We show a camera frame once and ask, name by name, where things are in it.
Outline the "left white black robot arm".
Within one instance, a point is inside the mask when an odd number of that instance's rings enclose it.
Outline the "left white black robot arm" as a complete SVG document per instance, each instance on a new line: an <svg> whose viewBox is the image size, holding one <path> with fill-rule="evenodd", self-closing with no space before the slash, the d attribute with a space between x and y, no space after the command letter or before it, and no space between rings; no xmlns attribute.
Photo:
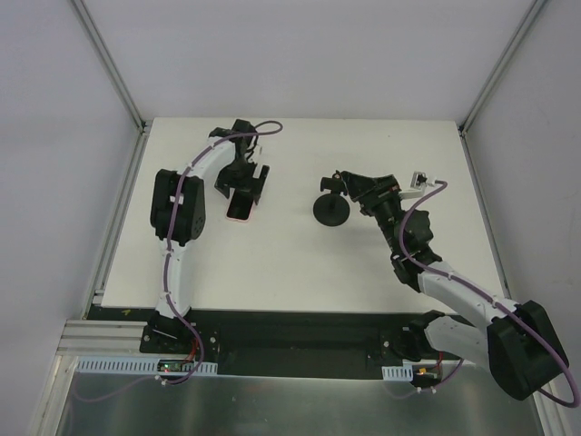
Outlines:
<svg viewBox="0 0 581 436"><path fill-rule="evenodd" d="M270 171L254 161L259 138L282 130L273 121L275 129L262 132L268 124L238 119L230 128L216 127L183 170L161 169L155 175L150 224L162 249L162 289L143 329L141 352L197 352L200 340L186 316L192 308L193 248L206 223L206 190L214 188L229 201L229 218L249 219Z"/></svg>

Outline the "black phone pink case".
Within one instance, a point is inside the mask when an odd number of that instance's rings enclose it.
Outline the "black phone pink case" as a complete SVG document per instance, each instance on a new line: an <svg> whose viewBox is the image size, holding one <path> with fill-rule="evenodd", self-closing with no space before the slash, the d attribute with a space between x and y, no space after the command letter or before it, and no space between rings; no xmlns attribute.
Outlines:
<svg viewBox="0 0 581 436"><path fill-rule="evenodd" d="M254 198L250 193L235 191L230 200L226 217L230 220L247 222L250 219Z"/></svg>

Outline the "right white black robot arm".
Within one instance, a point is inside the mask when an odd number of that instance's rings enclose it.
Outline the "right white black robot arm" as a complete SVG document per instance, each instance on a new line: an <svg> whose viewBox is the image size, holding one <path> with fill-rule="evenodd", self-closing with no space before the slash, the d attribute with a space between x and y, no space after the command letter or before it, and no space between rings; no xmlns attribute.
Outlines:
<svg viewBox="0 0 581 436"><path fill-rule="evenodd" d="M547 311L534 301L516 302L483 289L460 274L430 247L429 214L420 206L448 184L416 172L408 190L393 175L336 174L342 191L373 218L391 251L399 281L435 299L462 317L432 311L410 328L404 340L412 361L449 352L487 370L510 397L538 392L568 408L580 403L575 377Z"/></svg>

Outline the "black phone stand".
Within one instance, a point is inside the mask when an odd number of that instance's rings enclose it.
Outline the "black phone stand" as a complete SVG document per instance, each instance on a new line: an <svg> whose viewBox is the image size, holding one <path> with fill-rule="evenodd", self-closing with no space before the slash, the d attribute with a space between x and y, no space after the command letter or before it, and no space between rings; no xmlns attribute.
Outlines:
<svg viewBox="0 0 581 436"><path fill-rule="evenodd" d="M320 192L321 196L312 207L315 219L328 227L343 225L350 217L350 205L346 200L348 190L339 171L321 178Z"/></svg>

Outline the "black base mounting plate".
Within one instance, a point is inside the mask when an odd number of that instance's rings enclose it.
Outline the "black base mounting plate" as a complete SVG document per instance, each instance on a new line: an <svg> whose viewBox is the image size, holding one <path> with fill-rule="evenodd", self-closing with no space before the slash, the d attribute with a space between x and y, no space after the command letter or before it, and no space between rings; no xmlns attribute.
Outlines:
<svg viewBox="0 0 581 436"><path fill-rule="evenodd" d="M92 307L91 321L143 322L142 354L166 354L163 372L214 363L220 375L378 380L399 366L403 337L418 313L252 312L192 310L164 322L152 309Z"/></svg>

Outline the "aluminium rail left front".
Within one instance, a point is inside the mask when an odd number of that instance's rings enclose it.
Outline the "aluminium rail left front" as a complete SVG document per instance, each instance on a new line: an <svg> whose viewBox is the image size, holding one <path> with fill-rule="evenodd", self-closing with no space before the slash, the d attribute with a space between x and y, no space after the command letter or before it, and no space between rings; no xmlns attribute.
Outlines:
<svg viewBox="0 0 581 436"><path fill-rule="evenodd" d="M145 322L67 321L57 352L60 354L125 355L139 352Z"/></svg>

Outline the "right aluminium frame post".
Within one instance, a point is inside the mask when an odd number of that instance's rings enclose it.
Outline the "right aluminium frame post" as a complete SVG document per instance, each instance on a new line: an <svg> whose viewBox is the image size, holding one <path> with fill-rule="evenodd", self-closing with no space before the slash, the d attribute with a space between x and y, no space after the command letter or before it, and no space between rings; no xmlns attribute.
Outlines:
<svg viewBox="0 0 581 436"><path fill-rule="evenodd" d="M474 103L470 106L466 117L458 125L458 132L461 137L465 137L468 134L468 131L496 91L519 49L549 5L549 0L535 0L527 7L515 31L508 39L507 44L480 88Z"/></svg>

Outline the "left aluminium frame post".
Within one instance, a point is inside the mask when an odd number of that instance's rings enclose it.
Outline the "left aluminium frame post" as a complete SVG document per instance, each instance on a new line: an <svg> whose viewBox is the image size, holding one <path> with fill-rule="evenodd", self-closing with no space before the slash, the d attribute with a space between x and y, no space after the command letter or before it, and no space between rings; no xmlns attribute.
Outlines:
<svg viewBox="0 0 581 436"><path fill-rule="evenodd" d="M71 0L68 1L68 4L71 6L80 26L83 28L123 108L128 113L138 131L143 132L147 127L147 121L138 109L86 2L83 0Z"/></svg>

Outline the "aluminium frame post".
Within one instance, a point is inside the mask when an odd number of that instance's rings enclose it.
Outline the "aluminium frame post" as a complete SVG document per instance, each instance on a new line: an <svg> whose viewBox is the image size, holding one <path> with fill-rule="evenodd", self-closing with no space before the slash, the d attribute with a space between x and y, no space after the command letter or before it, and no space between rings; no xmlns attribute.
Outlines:
<svg viewBox="0 0 581 436"><path fill-rule="evenodd" d="M515 31L508 39L507 44L480 88L474 103L470 106L466 117L458 125L458 132L461 137L465 137L468 134L468 131L496 91L519 49L549 5L549 0L535 0L527 7Z"/></svg>
<svg viewBox="0 0 581 436"><path fill-rule="evenodd" d="M71 6L80 26L83 28L123 108L128 113L138 131L143 132L147 127L147 121L138 109L86 2L83 0L71 0L68 1L68 4Z"/></svg>

